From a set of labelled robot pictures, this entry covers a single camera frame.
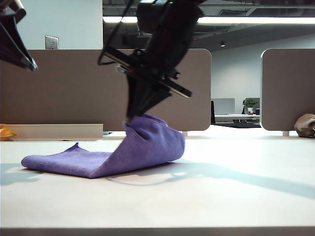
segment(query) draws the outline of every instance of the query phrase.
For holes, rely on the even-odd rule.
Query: black cable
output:
[[[103,58],[103,56],[104,56],[104,53],[105,53],[105,51],[106,51],[106,47],[109,46],[109,44],[110,44],[111,41],[113,40],[114,36],[116,35],[116,33],[117,33],[117,31],[118,31],[118,28],[119,28],[120,24],[122,23],[123,18],[126,16],[128,10],[129,10],[129,8],[130,8],[131,5],[133,4],[133,1],[134,1],[134,0],[129,0],[128,5],[127,5],[126,8],[124,9],[124,12],[123,12],[123,14],[122,14],[121,20],[120,20],[119,23],[115,26],[113,32],[112,32],[111,35],[109,36],[109,39],[108,39],[108,41],[107,41],[105,47],[103,48],[103,51],[102,51],[101,55],[100,55],[99,58],[98,58],[98,62],[97,62],[98,65],[109,65],[109,64],[116,63],[116,62],[114,62],[114,61],[101,62],[101,60],[102,60],[102,58]]]

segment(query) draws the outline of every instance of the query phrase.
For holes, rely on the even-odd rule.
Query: brown bag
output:
[[[315,136],[315,115],[305,114],[301,116],[294,125],[294,129],[299,137]]]

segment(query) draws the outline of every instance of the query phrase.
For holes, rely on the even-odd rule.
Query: beige partition panel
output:
[[[39,70],[28,72],[1,63],[1,122],[8,124],[103,123],[123,130],[127,106],[126,77],[117,64],[97,65],[100,50],[31,50]],[[178,130],[210,125],[211,55],[191,49],[177,69],[178,83],[193,93],[176,94],[149,110]]]
[[[315,114],[315,49],[269,49],[262,55],[261,125],[294,130],[297,119]]]

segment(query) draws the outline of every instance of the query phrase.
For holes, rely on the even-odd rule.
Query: green plant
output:
[[[247,98],[243,101],[243,105],[246,107],[253,107],[256,103],[257,103],[257,101],[255,101],[252,98]]]

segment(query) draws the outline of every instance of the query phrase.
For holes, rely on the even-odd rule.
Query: ceiling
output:
[[[103,16],[121,16],[128,0],[103,0]],[[135,0],[127,16],[136,16],[139,0]],[[200,5],[205,16],[256,16],[256,17],[313,17],[315,0],[206,0]],[[106,41],[116,24],[104,24]],[[289,25],[201,25],[195,29],[192,48],[208,48],[210,51],[294,37],[315,32],[315,26]],[[122,23],[112,46],[116,48],[145,48],[150,35],[135,24]],[[222,48],[224,40],[227,47]]]

